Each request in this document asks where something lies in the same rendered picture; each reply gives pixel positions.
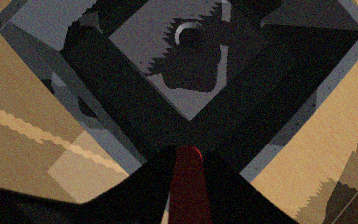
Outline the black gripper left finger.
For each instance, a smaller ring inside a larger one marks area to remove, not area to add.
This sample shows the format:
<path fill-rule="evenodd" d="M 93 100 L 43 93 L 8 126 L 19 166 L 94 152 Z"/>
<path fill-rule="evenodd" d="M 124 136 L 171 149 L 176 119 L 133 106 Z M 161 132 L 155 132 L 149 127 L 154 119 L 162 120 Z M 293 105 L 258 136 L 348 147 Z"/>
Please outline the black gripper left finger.
<path fill-rule="evenodd" d="M 0 188 L 0 224 L 161 224 L 176 146 L 167 145 L 118 185 L 76 204 Z"/>

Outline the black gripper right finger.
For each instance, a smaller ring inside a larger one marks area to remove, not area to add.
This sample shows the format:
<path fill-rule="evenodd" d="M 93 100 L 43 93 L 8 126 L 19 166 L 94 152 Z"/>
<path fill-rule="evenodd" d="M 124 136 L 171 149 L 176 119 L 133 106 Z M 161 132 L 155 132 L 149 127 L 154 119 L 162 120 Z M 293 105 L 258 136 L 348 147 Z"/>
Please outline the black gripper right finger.
<path fill-rule="evenodd" d="M 207 151 L 203 167 L 212 224 L 299 224 L 219 154 Z"/>

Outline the red peg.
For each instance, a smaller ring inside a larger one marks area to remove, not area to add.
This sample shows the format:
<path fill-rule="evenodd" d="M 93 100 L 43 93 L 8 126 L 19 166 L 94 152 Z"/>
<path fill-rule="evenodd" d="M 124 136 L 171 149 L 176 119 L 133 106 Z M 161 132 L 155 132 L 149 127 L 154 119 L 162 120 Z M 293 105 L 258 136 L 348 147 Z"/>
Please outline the red peg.
<path fill-rule="evenodd" d="M 168 224 L 212 224 L 200 151 L 191 145 L 176 149 L 170 185 Z"/>

